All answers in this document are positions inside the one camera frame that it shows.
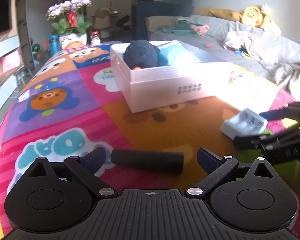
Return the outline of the white battery charger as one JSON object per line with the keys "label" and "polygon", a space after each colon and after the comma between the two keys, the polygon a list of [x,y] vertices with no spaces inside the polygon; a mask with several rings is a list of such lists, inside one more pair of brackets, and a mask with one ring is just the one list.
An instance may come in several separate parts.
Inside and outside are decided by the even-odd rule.
{"label": "white battery charger", "polygon": [[268,121],[246,108],[242,112],[225,120],[221,126],[221,132],[234,140],[237,136],[249,136],[261,134],[268,124]]}

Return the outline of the black cylinder handle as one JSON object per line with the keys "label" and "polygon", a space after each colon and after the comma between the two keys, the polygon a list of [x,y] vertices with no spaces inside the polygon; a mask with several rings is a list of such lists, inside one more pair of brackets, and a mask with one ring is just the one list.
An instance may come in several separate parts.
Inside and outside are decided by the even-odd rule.
{"label": "black cylinder handle", "polygon": [[184,154],[182,152],[113,149],[111,162],[116,165],[154,172],[181,174],[184,165]]}

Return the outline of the black plush toy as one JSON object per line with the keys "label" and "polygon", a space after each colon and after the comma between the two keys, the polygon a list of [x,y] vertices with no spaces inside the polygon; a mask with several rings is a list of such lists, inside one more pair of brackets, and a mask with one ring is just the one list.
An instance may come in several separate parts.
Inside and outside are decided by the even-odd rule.
{"label": "black plush toy", "polygon": [[122,58],[131,70],[134,67],[145,69],[168,66],[167,60],[161,55],[158,46],[146,40],[132,41],[123,53]]}

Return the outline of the blue white mask package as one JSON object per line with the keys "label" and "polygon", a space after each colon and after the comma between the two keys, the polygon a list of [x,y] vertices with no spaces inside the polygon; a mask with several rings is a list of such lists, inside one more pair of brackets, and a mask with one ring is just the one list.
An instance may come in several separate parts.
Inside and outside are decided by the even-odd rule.
{"label": "blue white mask package", "polygon": [[184,48],[179,41],[168,41],[158,45],[158,48],[169,66],[201,62],[191,51]]}

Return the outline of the colourful cartoon play mat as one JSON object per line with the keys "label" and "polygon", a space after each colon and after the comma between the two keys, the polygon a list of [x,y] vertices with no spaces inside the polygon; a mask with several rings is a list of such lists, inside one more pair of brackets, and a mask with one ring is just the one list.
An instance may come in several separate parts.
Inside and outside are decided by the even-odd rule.
{"label": "colourful cartoon play mat", "polygon": [[[23,89],[0,127],[0,239],[300,239],[300,163],[271,165],[221,132],[242,112],[216,96],[133,113],[111,70],[112,45],[66,49]],[[300,121],[268,121],[274,135]],[[95,173],[117,196],[72,181],[64,160],[97,147]],[[239,161],[205,196],[205,148]],[[181,174],[116,165],[113,149],[182,152]]]}

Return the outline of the pink cardboard box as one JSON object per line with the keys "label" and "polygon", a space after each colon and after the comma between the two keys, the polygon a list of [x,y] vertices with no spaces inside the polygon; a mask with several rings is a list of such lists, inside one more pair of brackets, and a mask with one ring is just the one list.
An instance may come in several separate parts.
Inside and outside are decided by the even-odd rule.
{"label": "pink cardboard box", "polygon": [[277,85],[207,51],[179,45],[189,54],[180,52],[175,65],[139,70],[130,70],[123,60],[128,44],[111,46],[111,70],[133,113],[209,96],[239,111],[270,109],[280,90]]}

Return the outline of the yellow green plush toy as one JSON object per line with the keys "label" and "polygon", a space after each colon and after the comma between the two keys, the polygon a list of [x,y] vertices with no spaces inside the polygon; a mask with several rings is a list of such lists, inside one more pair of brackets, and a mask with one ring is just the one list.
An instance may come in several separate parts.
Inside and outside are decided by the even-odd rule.
{"label": "yellow green plush toy", "polygon": [[280,28],[273,20],[273,9],[267,4],[261,4],[260,11],[263,16],[260,28],[265,32],[281,35]]}

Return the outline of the orange duck plush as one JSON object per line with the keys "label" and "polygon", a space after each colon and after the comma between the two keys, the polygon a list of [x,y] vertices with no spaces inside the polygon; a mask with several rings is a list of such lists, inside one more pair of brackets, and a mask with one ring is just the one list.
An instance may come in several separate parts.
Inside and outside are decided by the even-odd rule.
{"label": "orange duck plush", "polygon": [[260,27],[263,15],[258,7],[248,6],[241,13],[240,22],[251,27]]}

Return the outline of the grey sofa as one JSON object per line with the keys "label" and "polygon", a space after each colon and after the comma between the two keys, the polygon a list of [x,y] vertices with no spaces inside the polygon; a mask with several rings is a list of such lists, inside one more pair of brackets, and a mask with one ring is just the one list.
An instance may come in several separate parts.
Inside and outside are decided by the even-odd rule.
{"label": "grey sofa", "polygon": [[300,44],[210,16],[151,16],[145,22],[149,40],[183,41],[268,79],[300,100]]}

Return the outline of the yellow pillow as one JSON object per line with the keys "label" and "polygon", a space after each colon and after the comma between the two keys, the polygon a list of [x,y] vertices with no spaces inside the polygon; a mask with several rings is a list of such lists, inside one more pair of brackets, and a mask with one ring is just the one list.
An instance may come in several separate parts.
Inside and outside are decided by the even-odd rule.
{"label": "yellow pillow", "polygon": [[240,21],[241,13],[230,9],[218,9],[218,8],[199,8],[193,12],[194,15],[210,16],[221,18],[229,21]]}

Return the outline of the blue water bottle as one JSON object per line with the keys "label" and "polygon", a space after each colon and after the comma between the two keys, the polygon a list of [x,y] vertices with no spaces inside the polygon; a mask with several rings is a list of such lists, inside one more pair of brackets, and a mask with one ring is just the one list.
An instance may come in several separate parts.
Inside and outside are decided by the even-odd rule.
{"label": "blue water bottle", "polygon": [[49,36],[49,48],[51,56],[55,55],[60,51],[58,34],[53,34]]}

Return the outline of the red lid candy jar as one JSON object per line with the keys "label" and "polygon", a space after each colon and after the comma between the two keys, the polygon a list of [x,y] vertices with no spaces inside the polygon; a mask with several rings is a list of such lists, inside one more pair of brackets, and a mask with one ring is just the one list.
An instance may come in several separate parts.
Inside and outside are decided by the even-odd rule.
{"label": "red lid candy jar", "polygon": [[90,34],[91,45],[98,46],[101,44],[100,32],[98,30],[92,31]]}

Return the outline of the green cloth on sofa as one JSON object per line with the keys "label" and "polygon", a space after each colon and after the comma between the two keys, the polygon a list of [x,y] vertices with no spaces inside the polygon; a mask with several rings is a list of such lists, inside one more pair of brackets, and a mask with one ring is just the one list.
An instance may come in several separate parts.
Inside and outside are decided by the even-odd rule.
{"label": "green cloth on sofa", "polygon": [[163,33],[187,37],[206,36],[209,30],[210,27],[207,24],[200,25],[197,23],[190,22],[184,18],[177,19],[174,27],[158,28],[158,31],[161,31]]}

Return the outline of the pink orchid flower pot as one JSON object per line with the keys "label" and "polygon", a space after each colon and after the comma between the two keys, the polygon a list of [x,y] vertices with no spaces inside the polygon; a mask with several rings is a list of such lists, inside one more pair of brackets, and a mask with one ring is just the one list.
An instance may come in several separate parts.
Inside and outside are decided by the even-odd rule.
{"label": "pink orchid flower pot", "polygon": [[72,42],[87,45],[87,31],[93,24],[85,19],[84,11],[91,5],[91,0],[70,0],[55,4],[47,10],[47,20],[57,19],[51,26],[58,35],[62,50]]}

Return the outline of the fish tank on cabinet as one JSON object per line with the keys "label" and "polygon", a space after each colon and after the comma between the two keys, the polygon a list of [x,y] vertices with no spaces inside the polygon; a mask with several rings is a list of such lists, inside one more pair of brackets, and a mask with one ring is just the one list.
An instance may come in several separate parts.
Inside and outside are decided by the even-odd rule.
{"label": "fish tank on cabinet", "polygon": [[146,18],[151,16],[190,16],[192,0],[132,0],[132,39],[146,40]]}

